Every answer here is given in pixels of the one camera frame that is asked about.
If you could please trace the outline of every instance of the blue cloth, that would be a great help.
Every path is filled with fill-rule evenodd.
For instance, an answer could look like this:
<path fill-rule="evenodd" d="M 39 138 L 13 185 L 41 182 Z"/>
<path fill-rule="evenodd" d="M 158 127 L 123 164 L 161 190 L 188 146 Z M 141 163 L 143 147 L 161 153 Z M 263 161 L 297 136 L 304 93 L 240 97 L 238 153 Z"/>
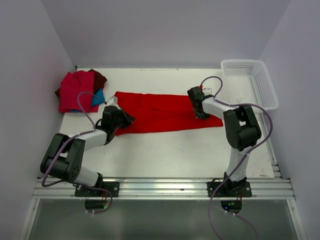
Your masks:
<path fill-rule="evenodd" d="M 92 104 L 91 104 L 92 107 L 105 103 L 106 100 L 105 100 L 104 91 L 102 91 L 102 88 L 100 88 L 100 90 L 97 91 L 95 95 L 97 97 L 93 97 L 92 98 Z M 75 110 L 75 109 L 71 109 L 70 112 L 78 113 L 80 111 L 79 110 Z"/>

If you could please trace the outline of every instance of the white wall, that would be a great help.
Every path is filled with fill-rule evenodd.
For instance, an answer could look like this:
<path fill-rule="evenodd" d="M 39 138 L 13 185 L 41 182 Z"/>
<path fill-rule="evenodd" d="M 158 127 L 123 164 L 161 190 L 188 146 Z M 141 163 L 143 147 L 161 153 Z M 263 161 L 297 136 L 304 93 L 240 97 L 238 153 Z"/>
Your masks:
<path fill-rule="evenodd" d="M 290 0 L 42 0 L 75 65 L 220 67 L 257 59 Z"/>
<path fill-rule="evenodd" d="M 39 0 L 0 1 L 0 238 L 19 237 L 73 66 Z"/>
<path fill-rule="evenodd" d="M 320 239 L 320 1 L 292 0 L 260 59 L 279 109 L 272 135 L 280 170 L 291 178 L 309 239 Z"/>

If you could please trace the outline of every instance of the white plastic basket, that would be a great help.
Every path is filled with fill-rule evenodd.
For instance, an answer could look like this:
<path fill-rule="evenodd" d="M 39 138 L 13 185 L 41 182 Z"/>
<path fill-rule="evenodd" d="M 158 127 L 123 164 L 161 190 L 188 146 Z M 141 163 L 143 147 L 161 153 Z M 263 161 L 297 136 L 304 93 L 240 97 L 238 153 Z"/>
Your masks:
<path fill-rule="evenodd" d="M 266 65 L 262 61 L 231 59 L 221 62 L 224 88 L 231 104 L 252 103 L 266 110 L 279 106 Z"/>

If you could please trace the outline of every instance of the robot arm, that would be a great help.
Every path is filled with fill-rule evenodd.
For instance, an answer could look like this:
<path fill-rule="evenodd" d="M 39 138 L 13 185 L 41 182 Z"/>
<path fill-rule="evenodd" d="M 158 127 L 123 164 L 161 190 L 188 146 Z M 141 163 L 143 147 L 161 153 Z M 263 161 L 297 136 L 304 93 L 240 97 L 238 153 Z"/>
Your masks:
<path fill-rule="evenodd" d="M 103 176 L 82 166 L 83 154 L 89 149 L 110 143 L 117 129 L 126 128 L 135 120 L 118 106 L 115 96 L 110 98 L 106 105 L 102 119 L 95 124 L 95 129 L 66 145 L 62 153 L 67 153 L 67 156 L 57 158 L 49 173 L 50 176 L 72 184 L 104 188 Z M 71 136 L 62 133 L 54 135 L 40 166 L 43 174 L 47 172 L 59 149 L 69 138 Z"/>
<path fill-rule="evenodd" d="M 210 118 L 214 115 L 224 120 L 225 133 L 231 146 L 229 166 L 224 173 L 224 178 L 230 175 L 240 160 L 246 154 L 247 149 L 257 144 L 261 138 L 261 130 L 251 106 L 229 107 L 217 102 L 212 95 L 205 95 L 199 86 L 187 91 L 192 102 L 196 117 L 200 119 Z M 246 168 L 249 154 L 241 166 L 230 176 L 227 191 L 243 186 L 246 183 Z"/>

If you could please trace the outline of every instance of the pink cloth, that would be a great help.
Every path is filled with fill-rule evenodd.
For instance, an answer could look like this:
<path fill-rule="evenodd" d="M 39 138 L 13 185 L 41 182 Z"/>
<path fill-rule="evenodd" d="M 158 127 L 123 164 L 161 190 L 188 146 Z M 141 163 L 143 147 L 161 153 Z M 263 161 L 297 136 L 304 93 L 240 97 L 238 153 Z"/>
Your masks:
<path fill-rule="evenodd" d="M 71 110 L 80 110 L 77 97 L 81 92 L 94 92 L 95 73 L 93 71 L 68 72 L 61 82 L 59 112 L 70 113 Z M 91 107 L 93 96 L 82 94 L 80 102 L 87 113 L 98 112 L 99 106 Z"/>

